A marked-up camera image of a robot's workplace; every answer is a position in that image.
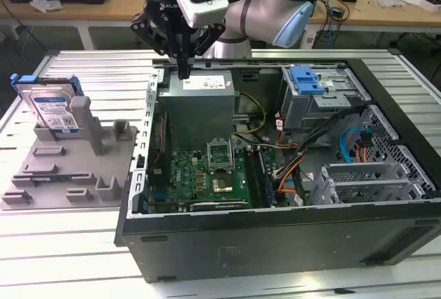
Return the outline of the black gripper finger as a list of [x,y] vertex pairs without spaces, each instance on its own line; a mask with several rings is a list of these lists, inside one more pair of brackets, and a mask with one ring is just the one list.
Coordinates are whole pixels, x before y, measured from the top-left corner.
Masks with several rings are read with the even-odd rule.
[[132,19],[130,29],[157,54],[167,55],[177,68],[178,78],[185,78],[181,35],[176,32],[169,14],[160,14],[155,23],[148,13],[140,12]]
[[193,29],[184,37],[184,79],[189,78],[194,57],[202,56],[224,31],[224,23],[214,23],[206,28]]

